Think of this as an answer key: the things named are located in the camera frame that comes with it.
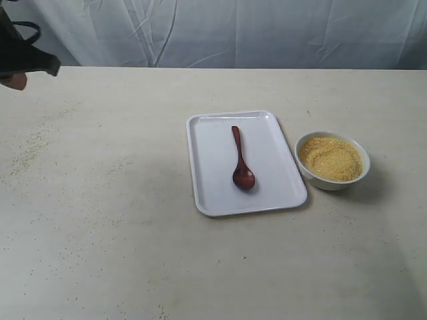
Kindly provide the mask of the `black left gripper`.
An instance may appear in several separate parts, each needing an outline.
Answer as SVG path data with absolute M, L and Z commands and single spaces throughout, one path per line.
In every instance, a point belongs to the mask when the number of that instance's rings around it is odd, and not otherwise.
M 35 32 L 28 38 L 16 29 L 28 27 Z M 44 71 L 56 77 L 60 60 L 34 46 L 41 37 L 41 28 L 30 21 L 12 21 L 1 6 L 1 84 L 22 91 L 27 86 L 26 73 Z

